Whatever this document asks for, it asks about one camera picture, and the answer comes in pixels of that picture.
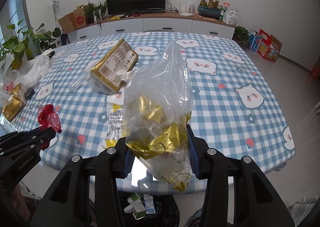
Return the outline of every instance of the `wooden countertop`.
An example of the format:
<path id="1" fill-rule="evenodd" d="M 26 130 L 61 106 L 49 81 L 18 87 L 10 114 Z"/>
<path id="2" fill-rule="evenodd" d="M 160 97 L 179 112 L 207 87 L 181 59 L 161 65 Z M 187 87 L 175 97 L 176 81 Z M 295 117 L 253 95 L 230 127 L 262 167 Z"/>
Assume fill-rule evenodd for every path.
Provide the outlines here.
<path id="1" fill-rule="evenodd" d="M 221 22 L 221 21 L 202 19 L 202 18 L 198 17 L 198 15 L 196 15 L 196 14 L 194 16 L 191 16 L 191 17 L 183 17 L 183 16 L 179 16 L 177 13 L 172 13 L 171 14 L 171 13 L 165 12 L 165 13 L 162 13 L 162 14 L 141 14 L 138 17 L 130 16 L 130 17 L 127 17 L 127 18 L 111 20 L 110 18 L 113 17 L 113 16 L 114 15 L 108 15 L 108 16 L 104 17 L 103 20 L 101 21 L 101 23 L 114 22 L 114 21 L 123 21 L 123 20 L 130 20 L 130 19 L 141 19 L 141 18 L 178 18 L 178 19 L 195 20 L 195 21 L 200 21 L 200 22 L 211 22 L 211 23 L 216 23 L 216 24 L 220 24 L 220 25 L 224 25 L 224 26 L 233 27 L 233 28 L 236 27 L 234 25 L 226 24 L 226 23 Z M 92 26 L 92 25 L 97 25 L 97 23 L 96 22 L 95 23 L 90 23 L 89 25 L 86 25 L 86 26 L 78 28 L 78 29 L 82 29 L 82 28 L 89 27 L 89 26 Z"/>

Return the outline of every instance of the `metal screw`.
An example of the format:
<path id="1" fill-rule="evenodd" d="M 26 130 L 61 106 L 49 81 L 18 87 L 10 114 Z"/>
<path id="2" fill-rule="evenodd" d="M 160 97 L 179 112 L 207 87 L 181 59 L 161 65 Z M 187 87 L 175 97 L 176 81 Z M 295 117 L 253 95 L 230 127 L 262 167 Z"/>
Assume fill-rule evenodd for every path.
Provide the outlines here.
<path id="1" fill-rule="evenodd" d="M 111 147 L 111 148 L 108 148 L 108 149 L 107 149 L 107 153 L 108 153 L 108 154 L 114 154 L 114 153 L 116 153 L 116 151 L 117 151 L 117 150 L 116 150 L 116 148 L 114 148 L 114 147 Z"/>
<path id="2" fill-rule="evenodd" d="M 71 161 L 73 162 L 78 162 L 80 160 L 80 156 L 79 155 L 74 155 L 72 158 L 71 158 Z"/>
<path id="3" fill-rule="evenodd" d="M 252 159 L 251 159 L 250 157 L 248 157 L 248 156 L 245 156 L 245 157 L 243 158 L 243 161 L 244 161 L 245 163 L 250 163 L 250 162 L 252 161 Z"/>
<path id="4" fill-rule="evenodd" d="M 210 149 L 207 150 L 207 153 L 209 155 L 215 155 L 215 154 L 217 154 L 217 151 L 215 149 L 210 148 Z"/>

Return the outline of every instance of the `table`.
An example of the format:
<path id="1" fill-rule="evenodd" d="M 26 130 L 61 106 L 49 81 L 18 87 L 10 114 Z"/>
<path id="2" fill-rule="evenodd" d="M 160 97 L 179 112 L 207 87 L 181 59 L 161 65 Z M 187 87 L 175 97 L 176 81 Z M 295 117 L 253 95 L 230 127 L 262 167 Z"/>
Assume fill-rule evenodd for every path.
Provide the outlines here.
<path id="1" fill-rule="evenodd" d="M 46 164 L 61 170 L 75 154 L 85 158 L 100 153 L 108 131 L 107 120 L 101 120 L 106 95 L 94 92 L 89 82 L 72 93 L 68 88 L 121 38 L 140 56 L 135 67 L 152 66 L 171 39 L 181 46 L 195 96 L 190 125 L 209 147 L 232 158 L 250 156 L 264 173 L 278 169 L 294 155 L 292 135 L 275 96 L 236 42 L 199 34 L 143 32 L 89 39 L 55 50 L 51 71 L 36 85 L 35 94 L 12 124 L 19 131 L 34 129 L 38 105 L 54 105 L 62 133 L 41 153 Z M 0 123 L 8 128 L 3 118 Z M 176 193 L 168 184 L 155 181 L 137 159 L 132 173 L 117 179 L 117 185 L 122 191 Z M 193 176 L 186 192 L 205 191 L 205 187 L 205 180 Z"/>

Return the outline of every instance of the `red box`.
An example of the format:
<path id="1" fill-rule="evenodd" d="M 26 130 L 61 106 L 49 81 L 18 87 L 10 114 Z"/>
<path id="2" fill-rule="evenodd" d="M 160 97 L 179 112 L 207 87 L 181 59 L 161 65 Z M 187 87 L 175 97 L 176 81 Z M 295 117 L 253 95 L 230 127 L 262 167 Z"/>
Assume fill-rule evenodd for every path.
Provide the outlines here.
<path id="1" fill-rule="evenodd" d="M 262 40 L 257 52 L 262 58 L 275 62 L 280 54 L 282 43 L 272 34 L 270 36 L 261 29 L 259 34 L 262 35 Z"/>
<path id="2" fill-rule="evenodd" d="M 311 71 L 311 76 L 315 80 L 317 80 L 320 76 L 320 57 Z"/>

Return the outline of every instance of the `red mesh bag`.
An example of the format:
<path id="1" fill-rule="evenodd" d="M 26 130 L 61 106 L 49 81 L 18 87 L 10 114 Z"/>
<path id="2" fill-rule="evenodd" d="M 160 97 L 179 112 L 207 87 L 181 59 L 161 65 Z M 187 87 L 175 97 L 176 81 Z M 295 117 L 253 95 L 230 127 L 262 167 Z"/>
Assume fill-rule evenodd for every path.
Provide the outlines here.
<path id="1" fill-rule="evenodd" d="M 52 104 L 39 106 L 38 122 L 43 128 L 52 127 L 57 133 L 61 133 L 60 119 Z"/>

